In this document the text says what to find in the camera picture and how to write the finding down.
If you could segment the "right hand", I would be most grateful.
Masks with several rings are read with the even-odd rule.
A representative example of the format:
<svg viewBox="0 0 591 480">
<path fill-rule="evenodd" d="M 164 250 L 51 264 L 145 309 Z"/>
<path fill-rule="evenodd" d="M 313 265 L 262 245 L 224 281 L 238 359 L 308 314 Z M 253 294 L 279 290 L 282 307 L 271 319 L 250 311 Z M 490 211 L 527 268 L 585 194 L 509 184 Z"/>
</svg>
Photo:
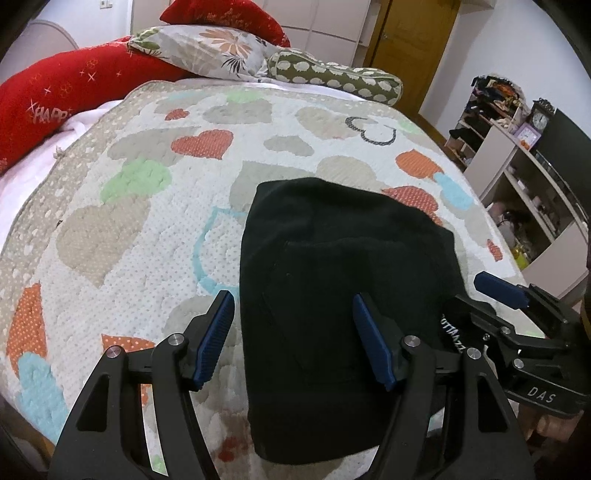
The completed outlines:
<svg viewBox="0 0 591 480">
<path fill-rule="evenodd" d="M 572 418 L 560 418 L 519 404 L 518 424 L 532 456 L 557 456 L 567 446 L 583 411 Z"/>
</svg>

